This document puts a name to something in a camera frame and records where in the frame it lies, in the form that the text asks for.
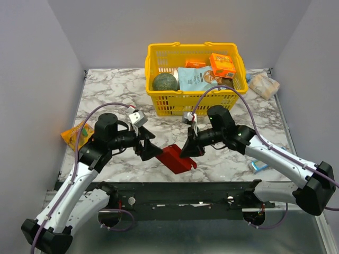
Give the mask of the red paper box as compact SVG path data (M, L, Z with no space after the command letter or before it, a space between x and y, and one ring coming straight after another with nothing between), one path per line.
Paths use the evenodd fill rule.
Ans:
M189 157L181 158L181 148L176 144L167 146L156 158L174 174L181 174L197 168L197 163Z

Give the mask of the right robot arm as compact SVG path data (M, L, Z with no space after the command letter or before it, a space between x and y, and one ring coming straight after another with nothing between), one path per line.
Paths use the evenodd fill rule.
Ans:
M247 206L278 201L296 204L311 215L322 214L336 189L331 165L301 159L264 139L254 129L235 124L230 112L221 105L209 108L207 113L212 127L203 131L197 127L195 114L184 113L183 122L190 127L182 158L203 156L206 146L222 142L226 148L255 158L291 180L289 184L260 180L244 193Z

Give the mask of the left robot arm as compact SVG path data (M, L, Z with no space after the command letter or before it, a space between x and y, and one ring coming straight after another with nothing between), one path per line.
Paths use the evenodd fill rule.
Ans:
M72 236L71 227L66 224L68 218L82 193L114 156L114 150L123 153L124 149L133 148L143 161L163 153L151 143L155 135L143 126L147 122L145 114L135 110L129 119L131 124L119 131L118 125L124 123L115 114L100 115L93 135L82 147L76 147L73 169L57 194L35 219L27 219L22 224L32 253L35 248L47 253L65 252L69 248Z

